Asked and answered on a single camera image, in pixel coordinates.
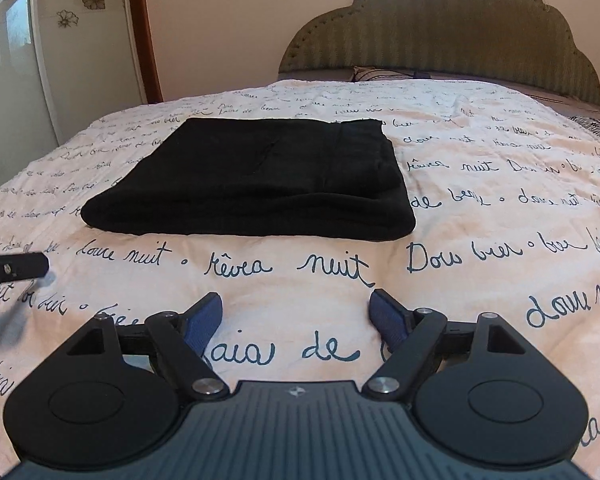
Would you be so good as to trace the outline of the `black pants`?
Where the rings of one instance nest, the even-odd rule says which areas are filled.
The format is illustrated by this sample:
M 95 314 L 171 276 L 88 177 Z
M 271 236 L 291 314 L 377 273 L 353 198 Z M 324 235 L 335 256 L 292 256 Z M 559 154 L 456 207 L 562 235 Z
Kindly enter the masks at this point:
M 416 218 L 376 119 L 192 118 L 82 220 L 122 234 L 321 236 L 384 242 Z

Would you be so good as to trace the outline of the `white script-print bedspread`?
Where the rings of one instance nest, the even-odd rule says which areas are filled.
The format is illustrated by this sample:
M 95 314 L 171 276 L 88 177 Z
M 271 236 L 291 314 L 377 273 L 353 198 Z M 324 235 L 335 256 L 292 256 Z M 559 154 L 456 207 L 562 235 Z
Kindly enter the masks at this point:
M 416 217 L 392 242 L 321 237 L 132 236 L 81 206 L 186 120 L 373 118 Z M 224 304 L 204 356 L 240 380 L 365 379 L 385 355 L 373 288 L 454 321 L 493 311 L 583 393 L 574 458 L 600 479 L 600 140 L 514 90 L 469 81 L 281 81 L 122 110 L 0 188 L 0 254 L 45 252 L 42 281 L 0 286 L 0 477 L 17 457 L 2 424 L 23 378 L 98 312 L 121 324 Z

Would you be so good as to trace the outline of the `frosted glass wardrobe door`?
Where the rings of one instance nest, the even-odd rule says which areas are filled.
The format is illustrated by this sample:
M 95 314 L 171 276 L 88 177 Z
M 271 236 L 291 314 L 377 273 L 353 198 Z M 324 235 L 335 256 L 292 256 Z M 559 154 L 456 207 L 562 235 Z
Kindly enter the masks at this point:
M 0 185 L 145 101 L 128 0 L 0 0 Z

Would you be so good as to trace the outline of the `grey striped pillow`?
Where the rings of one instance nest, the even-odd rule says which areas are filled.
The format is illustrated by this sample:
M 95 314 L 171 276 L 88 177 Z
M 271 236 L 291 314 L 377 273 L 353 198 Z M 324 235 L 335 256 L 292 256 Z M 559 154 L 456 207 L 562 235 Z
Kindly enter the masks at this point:
M 459 75 L 448 73 L 424 72 L 423 70 L 408 70 L 407 68 L 373 67 L 373 66 L 354 66 L 352 68 L 351 82 L 381 81 L 381 80 L 460 80 L 460 81 L 481 81 L 488 84 L 498 84 L 509 89 L 517 90 L 528 96 L 539 96 L 547 94 L 548 96 L 558 96 L 558 93 L 549 92 L 540 88 L 528 86 L 528 84 L 518 84 L 506 80 L 492 79 L 480 76 Z

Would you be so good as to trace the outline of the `green striped headboard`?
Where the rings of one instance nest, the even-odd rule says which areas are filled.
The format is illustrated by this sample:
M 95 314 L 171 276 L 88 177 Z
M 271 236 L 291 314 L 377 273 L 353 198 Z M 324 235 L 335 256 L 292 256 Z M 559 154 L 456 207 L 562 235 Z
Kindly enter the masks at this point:
M 312 18 L 279 73 L 410 68 L 516 82 L 600 106 L 600 78 L 543 0 L 353 0 Z

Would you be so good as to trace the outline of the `brown wooden door frame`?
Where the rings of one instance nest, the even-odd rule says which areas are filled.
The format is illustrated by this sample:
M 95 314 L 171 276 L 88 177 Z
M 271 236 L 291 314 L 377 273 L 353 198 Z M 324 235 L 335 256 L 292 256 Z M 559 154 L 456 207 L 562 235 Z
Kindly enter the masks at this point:
M 137 64 L 146 101 L 149 104 L 162 102 L 146 0 L 129 0 L 129 10 Z

